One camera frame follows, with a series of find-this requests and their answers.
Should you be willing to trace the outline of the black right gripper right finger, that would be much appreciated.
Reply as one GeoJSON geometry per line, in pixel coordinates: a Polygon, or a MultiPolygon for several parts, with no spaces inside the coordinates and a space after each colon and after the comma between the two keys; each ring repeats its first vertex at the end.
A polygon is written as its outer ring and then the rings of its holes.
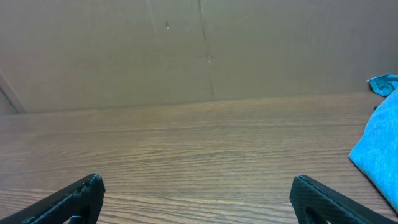
{"type": "Polygon", "coordinates": [[[289,199],[300,224],[397,224],[307,175],[294,177],[289,199]]]}

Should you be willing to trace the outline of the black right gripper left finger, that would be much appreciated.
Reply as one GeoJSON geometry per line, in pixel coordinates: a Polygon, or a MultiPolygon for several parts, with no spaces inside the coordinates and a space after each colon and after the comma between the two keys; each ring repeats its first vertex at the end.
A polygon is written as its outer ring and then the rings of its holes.
{"type": "Polygon", "coordinates": [[[90,174],[1,220],[3,224],[96,223],[106,189],[102,177],[90,174]]]}

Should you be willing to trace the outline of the light blue denim jeans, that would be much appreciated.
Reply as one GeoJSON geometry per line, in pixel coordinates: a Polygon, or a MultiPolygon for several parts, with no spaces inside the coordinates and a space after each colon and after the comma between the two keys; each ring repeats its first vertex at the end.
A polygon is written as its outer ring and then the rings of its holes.
{"type": "Polygon", "coordinates": [[[397,75],[388,73],[368,83],[385,100],[369,118],[349,159],[397,210],[397,75]]]}

